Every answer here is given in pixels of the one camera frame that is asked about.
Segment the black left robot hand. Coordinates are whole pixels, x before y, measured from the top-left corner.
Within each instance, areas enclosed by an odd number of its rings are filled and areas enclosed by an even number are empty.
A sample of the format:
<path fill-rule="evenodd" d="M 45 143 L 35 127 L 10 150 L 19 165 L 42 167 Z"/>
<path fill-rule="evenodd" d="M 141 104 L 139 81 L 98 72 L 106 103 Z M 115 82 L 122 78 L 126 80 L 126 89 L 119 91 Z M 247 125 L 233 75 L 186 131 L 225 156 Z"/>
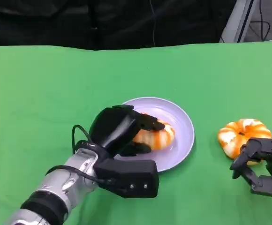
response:
<path fill-rule="evenodd" d="M 133 157 L 152 151 L 148 144 L 133 139 L 139 131 L 160 131 L 158 119 L 134 110 L 132 105 L 114 105 L 102 110 L 93 121 L 89 135 L 92 143 L 104 148 L 111 157 Z"/>

